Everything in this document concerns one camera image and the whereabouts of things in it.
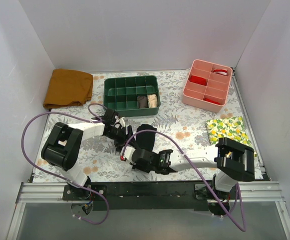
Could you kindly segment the black underwear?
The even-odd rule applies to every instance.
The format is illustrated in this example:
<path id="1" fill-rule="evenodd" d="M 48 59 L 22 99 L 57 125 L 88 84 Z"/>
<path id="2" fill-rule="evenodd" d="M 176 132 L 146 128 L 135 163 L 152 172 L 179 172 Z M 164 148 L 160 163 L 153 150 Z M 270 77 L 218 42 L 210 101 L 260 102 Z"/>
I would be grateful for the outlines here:
<path id="1" fill-rule="evenodd" d="M 142 124 L 137 128 L 137 132 L 143 131 L 143 130 L 153 130 L 154 132 L 146 131 L 139 133 L 136 136 L 136 147 L 145 149 L 147 151 L 152 151 L 155 144 L 155 131 L 157 130 L 155 127 L 149 125 L 149 124 Z"/>

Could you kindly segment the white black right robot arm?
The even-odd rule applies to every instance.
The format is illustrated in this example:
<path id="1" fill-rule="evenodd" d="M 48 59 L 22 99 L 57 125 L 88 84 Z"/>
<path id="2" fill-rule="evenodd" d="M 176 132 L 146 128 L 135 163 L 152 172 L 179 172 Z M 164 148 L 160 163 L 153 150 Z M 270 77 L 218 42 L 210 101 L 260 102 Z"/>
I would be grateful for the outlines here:
<path id="1" fill-rule="evenodd" d="M 190 153 L 172 149 L 155 153 L 128 146 L 124 157 L 133 169 L 161 175 L 192 168 L 217 168 L 220 172 L 211 185 L 211 194 L 217 199 L 224 198 L 238 182 L 255 180 L 254 149 L 227 137 L 220 138 L 215 146 Z"/>

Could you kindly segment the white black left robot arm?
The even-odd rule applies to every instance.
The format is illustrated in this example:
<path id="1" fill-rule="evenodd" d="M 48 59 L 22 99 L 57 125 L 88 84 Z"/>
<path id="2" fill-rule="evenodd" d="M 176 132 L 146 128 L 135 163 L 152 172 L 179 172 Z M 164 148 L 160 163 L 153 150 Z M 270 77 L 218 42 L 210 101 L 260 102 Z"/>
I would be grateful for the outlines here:
<path id="1" fill-rule="evenodd" d="M 125 126 L 120 122 L 83 122 L 69 125 L 58 122 L 42 148 L 41 158 L 58 169 L 65 180 L 75 187 L 74 194 L 80 200 L 86 200 L 91 195 L 91 187 L 88 185 L 90 178 L 77 162 L 82 141 L 104 136 L 113 140 L 116 150 L 121 151 L 132 133 L 130 125 Z"/>

